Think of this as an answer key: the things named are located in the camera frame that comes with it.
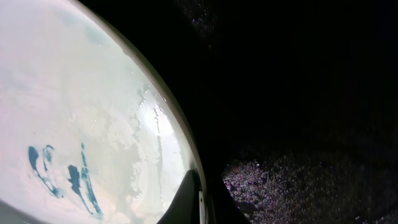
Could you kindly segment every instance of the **sparkly material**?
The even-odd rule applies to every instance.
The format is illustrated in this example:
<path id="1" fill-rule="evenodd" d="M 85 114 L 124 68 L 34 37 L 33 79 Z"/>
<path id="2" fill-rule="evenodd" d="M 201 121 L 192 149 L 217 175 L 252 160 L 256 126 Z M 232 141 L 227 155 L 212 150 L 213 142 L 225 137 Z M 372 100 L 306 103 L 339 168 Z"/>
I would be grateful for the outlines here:
<path id="1" fill-rule="evenodd" d="M 223 180 L 251 223 L 398 221 L 397 173 L 356 164 L 346 155 L 287 153 L 234 161 Z"/>

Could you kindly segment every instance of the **black surface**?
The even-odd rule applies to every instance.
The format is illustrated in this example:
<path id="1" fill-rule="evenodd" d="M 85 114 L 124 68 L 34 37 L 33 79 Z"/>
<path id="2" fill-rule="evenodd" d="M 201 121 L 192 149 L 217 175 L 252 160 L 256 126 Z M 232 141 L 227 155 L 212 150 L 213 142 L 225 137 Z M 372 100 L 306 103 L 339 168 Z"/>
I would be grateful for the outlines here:
<path id="1" fill-rule="evenodd" d="M 199 188 L 199 177 L 193 170 L 188 170 L 169 209 L 158 224 L 199 224 Z"/>

